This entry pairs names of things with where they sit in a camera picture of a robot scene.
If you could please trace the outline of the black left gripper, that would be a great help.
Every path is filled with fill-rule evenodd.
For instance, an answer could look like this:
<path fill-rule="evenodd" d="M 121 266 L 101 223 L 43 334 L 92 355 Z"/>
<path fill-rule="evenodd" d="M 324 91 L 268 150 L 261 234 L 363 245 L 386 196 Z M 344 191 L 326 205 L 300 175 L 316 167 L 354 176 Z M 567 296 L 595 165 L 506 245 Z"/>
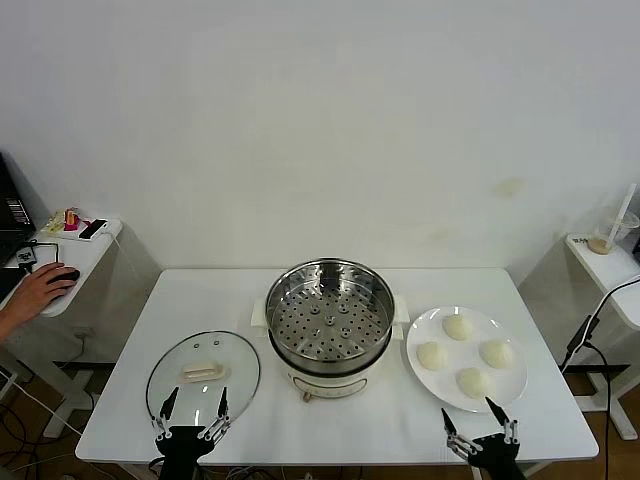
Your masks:
<path fill-rule="evenodd" d="M 172 426 L 169 429 L 169 421 L 179 393 L 178 386 L 175 386 L 163 401 L 160 412 L 152 417 L 156 447 L 164 458 L 160 480 L 191 480 L 194 477 L 198 460 L 211 453 L 214 443 L 218 443 L 230 428 L 227 392 L 227 387 L 224 387 L 216 417 L 205 429 L 201 426 Z"/>

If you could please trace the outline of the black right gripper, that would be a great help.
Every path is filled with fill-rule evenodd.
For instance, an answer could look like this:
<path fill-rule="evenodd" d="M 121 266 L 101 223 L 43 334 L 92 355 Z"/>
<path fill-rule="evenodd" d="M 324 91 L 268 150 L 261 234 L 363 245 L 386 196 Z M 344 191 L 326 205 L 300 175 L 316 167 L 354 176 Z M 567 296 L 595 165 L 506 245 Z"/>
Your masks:
<path fill-rule="evenodd" d="M 473 442 L 458 433 L 452 419 L 442 408 L 446 446 L 458 457 L 468 457 L 471 466 L 484 469 L 493 480 L 525 480 L 516 462 L 520 450 L 518 421 L 511 420 L 503 408 L 488 396 L 485 401 L 503 432 L 474 439 L 473 442 L 482 447 L 476 451 Z"/>

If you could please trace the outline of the bare person hand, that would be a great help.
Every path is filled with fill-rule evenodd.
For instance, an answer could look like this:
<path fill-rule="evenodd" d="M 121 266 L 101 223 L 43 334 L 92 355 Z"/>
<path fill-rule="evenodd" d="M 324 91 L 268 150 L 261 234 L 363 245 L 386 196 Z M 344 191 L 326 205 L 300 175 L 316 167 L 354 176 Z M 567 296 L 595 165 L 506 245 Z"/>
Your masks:
<path fill-rule="evenodd" d="M 49 263 L 20 283 L 2 310 L 2 319 L 21 325 L 35 318 L 50 303 L 65 296 L 76 284 L 79 272 L 63 263 Z"/>

